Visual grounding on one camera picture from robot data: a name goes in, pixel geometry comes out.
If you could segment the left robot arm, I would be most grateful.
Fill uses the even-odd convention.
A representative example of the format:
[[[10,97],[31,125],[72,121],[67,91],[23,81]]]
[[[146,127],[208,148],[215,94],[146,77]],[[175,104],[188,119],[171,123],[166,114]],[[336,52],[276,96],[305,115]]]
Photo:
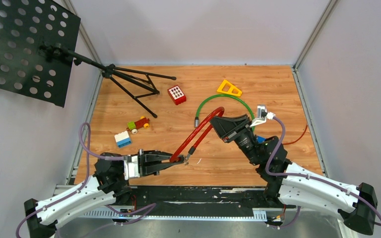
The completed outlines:
[[[158,150],[139,150],[132,155],[102,153],[94,165],[94,174],[83,182],[51,198],[24,202],[30,237],[49,238],[74,218],[95,208],[126,205],[132,199],[130,179],[156,176],[185,161],[184,155]]]

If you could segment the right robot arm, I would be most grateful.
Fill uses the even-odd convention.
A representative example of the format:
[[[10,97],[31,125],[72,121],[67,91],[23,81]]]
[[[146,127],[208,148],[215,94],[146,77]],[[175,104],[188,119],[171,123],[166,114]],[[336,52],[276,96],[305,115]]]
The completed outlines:
[[[281,138],[258,141],[247,115],[215,116],[210,123],[220,139],[235,142],[249,162],[257,166],[256,172],[267,182],[263,194],[266,205],[306,207],[342,220],[346,227],[363,235],[374,233],[378,200],[372,185],[335,181],[290,161]]]

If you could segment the red cable lock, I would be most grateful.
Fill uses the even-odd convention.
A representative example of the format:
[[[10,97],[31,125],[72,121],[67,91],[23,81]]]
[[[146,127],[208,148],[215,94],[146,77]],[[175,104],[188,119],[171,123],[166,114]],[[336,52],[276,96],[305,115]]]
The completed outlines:
[[[225,112],[224,107],[218,107],[214,111],[212,111],[200,124],[194,129],[194,131],[185,139],[185,141],[179,146],[179,148],[173,153],[170,157],[169,162],[178,162],[180,153],[188,146],[188,144],[198,135],[198,133],[213,119],[215,116],[223,116]],[[185,160],[188,160],[189,157],[195,152],[198,145],[202,142],[202,140],[208,135],[208,133],[213,129],[212,125],[209,125],[205,131],[200,135],[200,137],[196,140],[196,142],[190,147],[188,154],[185,156]]]

